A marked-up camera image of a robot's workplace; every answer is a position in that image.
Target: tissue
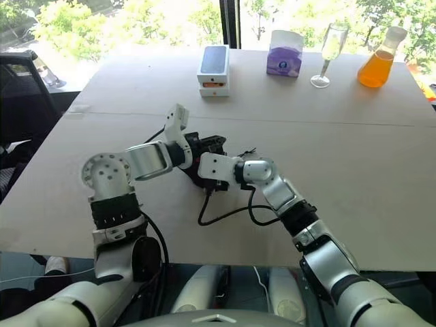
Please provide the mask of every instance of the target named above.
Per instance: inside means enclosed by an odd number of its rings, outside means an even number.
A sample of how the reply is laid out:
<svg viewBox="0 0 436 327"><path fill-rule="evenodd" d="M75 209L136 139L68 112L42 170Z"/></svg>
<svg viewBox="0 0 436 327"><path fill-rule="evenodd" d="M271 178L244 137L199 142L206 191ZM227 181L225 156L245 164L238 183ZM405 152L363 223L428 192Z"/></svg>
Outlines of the tissue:
<svg viewBox="0 0 436 327"><path fill-rule="evenodd" d="M301 68L303 36L289 31L272 31L266 73L298 77Z"/></svg>

